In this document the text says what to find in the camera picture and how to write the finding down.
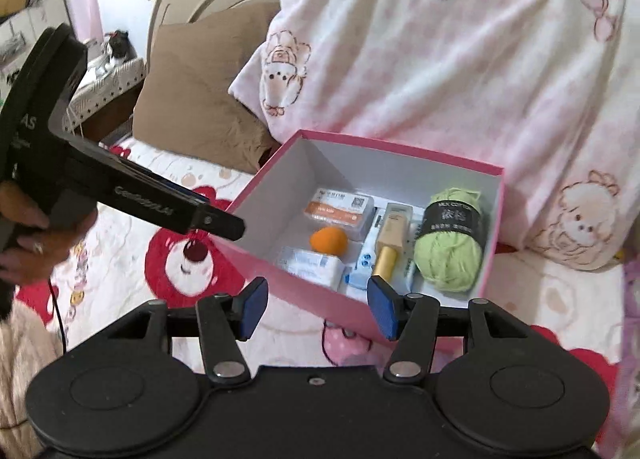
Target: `orange label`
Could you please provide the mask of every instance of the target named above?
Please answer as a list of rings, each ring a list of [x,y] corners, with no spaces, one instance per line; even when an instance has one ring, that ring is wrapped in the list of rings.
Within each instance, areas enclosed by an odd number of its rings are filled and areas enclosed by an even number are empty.
[[[326,219],[331,219],[332,221],[351,226],[357,226],[362,219],[362,214],[354,214],[345,210],[340,210],[339,208],[335,208],[318,201],[311,201],[311,203],[306,207],[305,212],[309,215],[324,217]]]

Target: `brown pillow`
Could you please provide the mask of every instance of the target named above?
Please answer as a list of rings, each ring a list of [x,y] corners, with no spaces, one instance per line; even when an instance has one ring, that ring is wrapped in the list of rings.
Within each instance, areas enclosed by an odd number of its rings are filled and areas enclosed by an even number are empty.
[[[254,174],[279,145],[227,89],[264,42],[276,3],[161,26],[133,114],[136,139]]]

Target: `human hand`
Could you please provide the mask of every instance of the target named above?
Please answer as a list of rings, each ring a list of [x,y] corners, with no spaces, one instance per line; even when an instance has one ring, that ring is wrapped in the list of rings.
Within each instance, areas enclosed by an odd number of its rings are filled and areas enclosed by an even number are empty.
[[[0,253],[0,279],[17,285],[49,279],[55,265],[68,259],[69,249],[82,240],[98,216],[95,210],[70,230],[47,230],[47,216],[14,181],[0,182],[0,214],[45,230],[18,237],[20,248]]]

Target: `blue gripper pad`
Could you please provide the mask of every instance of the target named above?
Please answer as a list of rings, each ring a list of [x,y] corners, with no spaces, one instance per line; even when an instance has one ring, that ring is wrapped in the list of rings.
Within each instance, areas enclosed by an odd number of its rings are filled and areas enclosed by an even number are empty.
[[[264,310],[267,309],[269,284],[265,278],[257,277],[236,298],[241,298],[244,302],[238,340],[249,340],[260,322]]]
[[[402,297],[384,279],[374,276],[367,284],[367,303],[383,336],[390,341],[398,340]]]

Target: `screw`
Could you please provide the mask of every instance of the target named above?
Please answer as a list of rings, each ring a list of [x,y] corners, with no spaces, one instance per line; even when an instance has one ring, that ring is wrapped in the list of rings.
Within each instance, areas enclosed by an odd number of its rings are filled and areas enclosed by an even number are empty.
[[[396,378],[415,378],[422,369],[415,362],[396,362],[391,364],[389,372]]]
[[[239,362],[220,362],[213,367],[213,372],[218,378],[238,378],[244,374],[244,365]]]

